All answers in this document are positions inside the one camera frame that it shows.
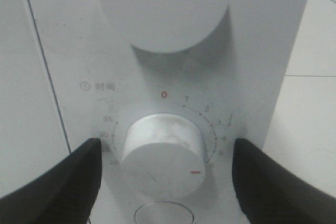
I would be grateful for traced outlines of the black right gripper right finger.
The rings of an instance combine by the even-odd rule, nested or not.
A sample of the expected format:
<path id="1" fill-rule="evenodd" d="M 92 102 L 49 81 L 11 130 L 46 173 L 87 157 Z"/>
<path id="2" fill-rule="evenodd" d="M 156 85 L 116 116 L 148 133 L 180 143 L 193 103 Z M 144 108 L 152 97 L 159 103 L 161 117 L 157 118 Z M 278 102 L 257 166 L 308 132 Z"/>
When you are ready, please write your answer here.
<path id="1" fill-rule="evenodd" d="M 251 141 L 234 143 L 232 180 L 250 223 L 335 223 L 335 198 L 308 184 Z"/>

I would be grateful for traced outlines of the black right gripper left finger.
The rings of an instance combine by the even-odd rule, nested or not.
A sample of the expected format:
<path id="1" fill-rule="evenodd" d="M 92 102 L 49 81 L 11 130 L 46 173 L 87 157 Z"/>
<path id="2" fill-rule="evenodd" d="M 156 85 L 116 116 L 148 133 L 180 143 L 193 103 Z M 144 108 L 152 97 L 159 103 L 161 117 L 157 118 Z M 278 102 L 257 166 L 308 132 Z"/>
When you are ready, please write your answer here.
<path id="1" fill-rule="evenodd" d="M 102 179 L 102 150 L 90 138 L 53 168 L 1 198 L 1 223 L 87 223 Z"/>

